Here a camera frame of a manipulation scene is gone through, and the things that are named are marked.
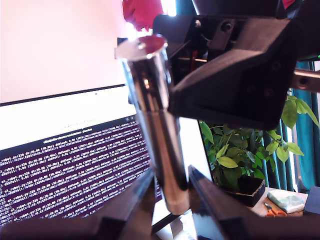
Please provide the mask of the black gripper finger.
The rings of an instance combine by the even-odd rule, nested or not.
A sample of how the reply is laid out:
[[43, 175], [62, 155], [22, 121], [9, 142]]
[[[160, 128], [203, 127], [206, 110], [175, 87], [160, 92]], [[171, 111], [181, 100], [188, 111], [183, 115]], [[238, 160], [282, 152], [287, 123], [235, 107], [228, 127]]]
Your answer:
[[152, 171], [140, 175], [99, 212], [99, 240], [149, 240], [156, 202]]
[[194, 166], [188, 167], [189, 201], [199, 240], [251, 240], [246, 218], [253, 213], [219, 189]]
[[232, 49], [174, 87], [169, 111], [177, 117], [274, 129], [296, 66], [299, 30], [286, 19], [246, 20]]
[[153, 21], [153, 34], [160, 34], [167, 40], [166, 52], [171, 58], [185, 43], [191, 26], [192, 15], [158, 15]]

